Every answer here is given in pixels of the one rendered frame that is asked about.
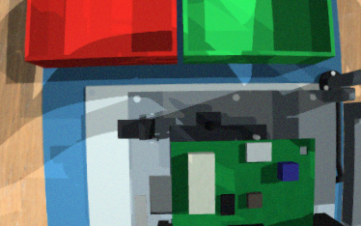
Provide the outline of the green circuit board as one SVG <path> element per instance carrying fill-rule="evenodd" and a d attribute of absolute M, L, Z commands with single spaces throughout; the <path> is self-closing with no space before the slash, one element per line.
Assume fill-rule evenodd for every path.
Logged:
<path fill-rule="evenodd" d="M 171 142 L 171 168 L 173 226 L 313 226 L 315 138 Z"/>

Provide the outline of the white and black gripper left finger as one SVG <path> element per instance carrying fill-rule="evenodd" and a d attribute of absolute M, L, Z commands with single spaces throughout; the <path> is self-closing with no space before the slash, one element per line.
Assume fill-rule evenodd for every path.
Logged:
<path fill-rule="evenodd" d="M 173 226 L 173 223 L 169 223 L 169 220 L 158 220 L 157 226 Z"/>

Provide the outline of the red open-top bin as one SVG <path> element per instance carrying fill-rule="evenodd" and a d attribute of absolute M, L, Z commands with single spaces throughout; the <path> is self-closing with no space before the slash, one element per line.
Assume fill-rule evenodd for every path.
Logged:
<path fill-rule="evenodd" d="M 177 0 L 28 0 L 25 62 L 177 65 Z"/>

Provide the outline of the green bin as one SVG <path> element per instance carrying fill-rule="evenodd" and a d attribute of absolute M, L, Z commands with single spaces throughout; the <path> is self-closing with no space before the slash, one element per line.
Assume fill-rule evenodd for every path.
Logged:
<path fill-rule="evenodd" d="M 182 0 L 182 51 L 184 64 L 320 63 L 335 57 L 331 0 Z"/>

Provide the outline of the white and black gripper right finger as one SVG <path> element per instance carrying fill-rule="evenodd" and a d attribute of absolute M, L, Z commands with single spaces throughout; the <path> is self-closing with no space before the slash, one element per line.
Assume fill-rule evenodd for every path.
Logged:
<path fill-rule="evenodd" d="M 313 226 L 345 226 L 325 212 L 315 213 Z"/>

